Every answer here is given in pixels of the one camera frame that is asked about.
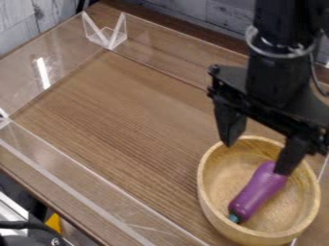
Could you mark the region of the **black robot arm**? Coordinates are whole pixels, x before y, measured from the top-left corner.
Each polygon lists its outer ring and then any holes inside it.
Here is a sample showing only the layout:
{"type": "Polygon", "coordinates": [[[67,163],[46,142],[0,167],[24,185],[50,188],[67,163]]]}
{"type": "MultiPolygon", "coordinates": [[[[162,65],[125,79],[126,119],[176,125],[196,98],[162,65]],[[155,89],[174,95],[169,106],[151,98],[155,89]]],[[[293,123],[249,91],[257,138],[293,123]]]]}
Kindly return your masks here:
{"type": "Polygon", "coordinates": [[[307,155],[329,152],[329,97],[315,73],[329,37],[329,0],[256,0],[246,29],[248,68],[209,67],[220,139],[233,146],[253,119],[287,136],[274,172],[288,176],[307,155]]]}

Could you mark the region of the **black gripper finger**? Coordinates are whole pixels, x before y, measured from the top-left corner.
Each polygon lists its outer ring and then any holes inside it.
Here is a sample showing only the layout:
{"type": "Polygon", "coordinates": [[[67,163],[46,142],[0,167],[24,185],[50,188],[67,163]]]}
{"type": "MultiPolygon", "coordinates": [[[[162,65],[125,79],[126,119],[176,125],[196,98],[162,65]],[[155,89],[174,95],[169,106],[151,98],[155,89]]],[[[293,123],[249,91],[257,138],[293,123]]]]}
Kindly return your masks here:
{"type": "Polygon", "coordinates": [[[220,139],[228,147],[232,147],[246,130],[248,116],[240,107],[216,98],[214,118],[220,139]]]}
{"type": "Polygon", "coordinates": [[[287,139],[280,152],[274,172],[283,176],[291,176],[312,147],[311,141],[303,135],[295,135],[287,139]]]}

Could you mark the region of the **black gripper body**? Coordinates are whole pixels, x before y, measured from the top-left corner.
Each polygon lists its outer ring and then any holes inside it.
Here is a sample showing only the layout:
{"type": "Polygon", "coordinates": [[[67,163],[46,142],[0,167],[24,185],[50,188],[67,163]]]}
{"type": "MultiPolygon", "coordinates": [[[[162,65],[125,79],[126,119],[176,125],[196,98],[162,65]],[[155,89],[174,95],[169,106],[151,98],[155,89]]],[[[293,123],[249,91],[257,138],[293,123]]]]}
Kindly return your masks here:
{"type": "Polygon", "coordinates": [[[264,124],[287,138],[303,135],[309,154],[329,153],[329,105],[315,74],[313,58],[324,32],[284,29],[269,36],[246,29],[249,59],[245,68],[209,67],[208,96],[241,108],[246,120],[264,124]]]}

